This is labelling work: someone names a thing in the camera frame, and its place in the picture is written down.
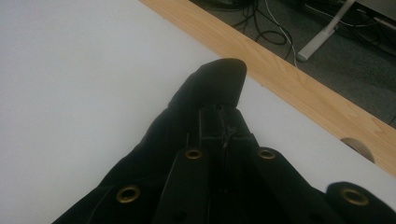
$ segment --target boot tongue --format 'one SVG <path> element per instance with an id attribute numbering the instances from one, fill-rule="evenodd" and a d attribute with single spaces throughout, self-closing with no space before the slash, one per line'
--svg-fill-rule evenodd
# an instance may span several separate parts
<path id="1" fill-rule="evenodd" d="M 206 105 L 236 107 L 246 72 L 245 63 L 237 59 L 220 59 L 204 64 L 180 87 L 169 108 L 197 114 Z"/>

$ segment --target gray carpet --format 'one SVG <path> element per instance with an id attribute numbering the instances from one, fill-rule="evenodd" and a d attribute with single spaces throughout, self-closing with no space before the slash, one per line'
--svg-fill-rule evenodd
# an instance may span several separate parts
<path id="1" fill-rule="evenodd" d="M 267 0 L 267 3 L 278 23 L 290 32 L 296 53 L 331 20 L 308 7 L 299 6 L 297 0 Z M 259 9 L 270 17 L 263 0 L 259 0 Z M 244 19 L 243 11 L 209 12 L 230 25 Z M 257 18 L 261 31 L 279 31 L 277 26 L 263 16 L 258 15 Z M 258 35 L 253 19 L 249 20 L 244 33 L 252 39 Z M 274 34 L 267 37 L 275 41 L 282 40 Z M 289 50 L 289 45 L 275 45 L 262 38 L 259 43 L 281 58 Z M 294 64 L 293 58 L 291 52 L 287 61 Z M 355 105 L 396 128 L 396 57 L 374 46 L 334 34 L 307 62 L 297 62 L 297 66 Z"/>

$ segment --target wooden edge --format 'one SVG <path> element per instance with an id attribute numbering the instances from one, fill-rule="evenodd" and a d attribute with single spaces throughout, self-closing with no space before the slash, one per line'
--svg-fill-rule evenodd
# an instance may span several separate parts
<path id="1" fill-rule="evenodd" d="M 354 138 L 375 164 L 396 177 L 396 130 L 188 0 L 141 0 L 223 58 L 247 64 L 248 74 L 338 139 Z"/>

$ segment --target metal table leg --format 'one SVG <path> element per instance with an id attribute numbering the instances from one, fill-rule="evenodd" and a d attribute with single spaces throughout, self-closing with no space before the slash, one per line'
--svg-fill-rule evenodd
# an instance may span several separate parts
<path id="1" fill-rule="evenodd" d="M 297 54 L 297 60 L 300 62 L 306 62 L 309 57 L 334 33 L 334 27 L 347 13 L 349 8 L 353 5 L 356 0 L 346 0 L 341 9 L 332 18 L 329 25 L 327 25 L 322 31 L 320 31 L 303 49 Z"/>

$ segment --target white table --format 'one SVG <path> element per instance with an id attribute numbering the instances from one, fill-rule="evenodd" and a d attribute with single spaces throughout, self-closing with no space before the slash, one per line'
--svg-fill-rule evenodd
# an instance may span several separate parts
<path id="1" fill-rule="evenodd" d="M 218 57 L 137 1 L 2 1 L 0 222 L 55 220 Z M 250 78 L 238 107 L 315 188 L 346 180 L 396 209 L 392 176 Z"/>

